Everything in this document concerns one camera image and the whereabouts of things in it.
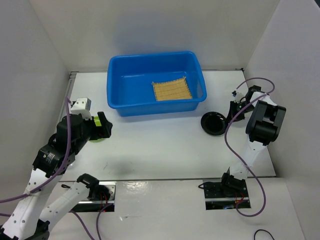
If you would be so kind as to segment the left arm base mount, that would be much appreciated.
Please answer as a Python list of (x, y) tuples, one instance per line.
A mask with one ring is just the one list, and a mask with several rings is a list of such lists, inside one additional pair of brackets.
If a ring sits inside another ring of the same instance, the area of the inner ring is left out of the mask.
[(113, 212), (115, 210), (116, 184), (89, 184), (84, 182), (62, 183), (61, 187), (71, 190), (76, 197), (83, 199), (72, 210), (76, 213)]

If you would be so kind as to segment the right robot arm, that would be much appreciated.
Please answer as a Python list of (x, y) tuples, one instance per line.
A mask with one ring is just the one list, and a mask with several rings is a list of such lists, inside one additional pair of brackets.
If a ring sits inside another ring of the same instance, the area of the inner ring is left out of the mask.
[(245, 163), (238, 162), (229, 167), (219, 184), (219, 191), (225, 197), (236, 196), (244, 190), (248, 168), (253, 166), (260, 152), (278, 138), (287, 111), (261, 91), (260, 86), (251, 86), (244, 100), (238, 92), (232, 94), (235, 100), (230, 102), (225, 125), (228, 126), (232, 119), (236, 122), (244, 120), (246, 113), (251, 112), (251, 116), (245, 129), (245, 146), (240, 154)]

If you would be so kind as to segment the woven bamboo mat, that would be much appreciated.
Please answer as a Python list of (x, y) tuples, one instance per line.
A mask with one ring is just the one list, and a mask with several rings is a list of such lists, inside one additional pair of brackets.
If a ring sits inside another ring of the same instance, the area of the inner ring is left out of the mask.
[(158, 102), (193, 98), (185, 76), (166, 82), (153, 82), (152, 87)]

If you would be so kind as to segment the black plate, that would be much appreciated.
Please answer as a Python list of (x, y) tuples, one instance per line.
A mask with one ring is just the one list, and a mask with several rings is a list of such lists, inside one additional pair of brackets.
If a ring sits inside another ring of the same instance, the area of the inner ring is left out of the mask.
[(211, 136), (222, 136), (227, 128), (227, 119), (219, 112), (205, 113), (200, 120), (202, 129)]

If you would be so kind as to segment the green plastic plate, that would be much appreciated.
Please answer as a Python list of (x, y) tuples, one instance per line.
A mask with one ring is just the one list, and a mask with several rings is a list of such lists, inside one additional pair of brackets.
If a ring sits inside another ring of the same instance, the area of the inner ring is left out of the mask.
[(93, 117), (93, 124), (90, 129), (90, 141), (100, 142), (105, 138), (106, 134), (103, 129), (102, 123), (98, 116)]

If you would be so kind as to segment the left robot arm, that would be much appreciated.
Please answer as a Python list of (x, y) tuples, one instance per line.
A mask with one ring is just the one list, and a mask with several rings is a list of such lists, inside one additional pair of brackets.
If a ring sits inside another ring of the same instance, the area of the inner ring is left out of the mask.
[(97, 116), (99, 125), (93, 116), (84, 119), (81, 113), (67, 114), (57, 124), (56, 133), (37, 153), (22, 199), (0, 227), (2, 240), (46, 240), (56, 224), (83, 199), (109, 201), (109, 189), (97, 178), (84, 173), (61, 197), (46, 205), (84, 145), (111, 136), (112, 123), (102, 111)]

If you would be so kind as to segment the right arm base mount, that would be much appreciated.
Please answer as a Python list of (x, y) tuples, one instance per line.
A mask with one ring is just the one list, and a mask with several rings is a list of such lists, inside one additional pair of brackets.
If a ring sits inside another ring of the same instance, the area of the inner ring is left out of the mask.
[(232, 210), (239, 204), (239, 209), (250, 209), (251, 203), (246, 183), (241, 189), (230, 188), (222, 185), (217, 179), (203, 180), (197, 186), (203, 191), (205, 209), (209, 210)]

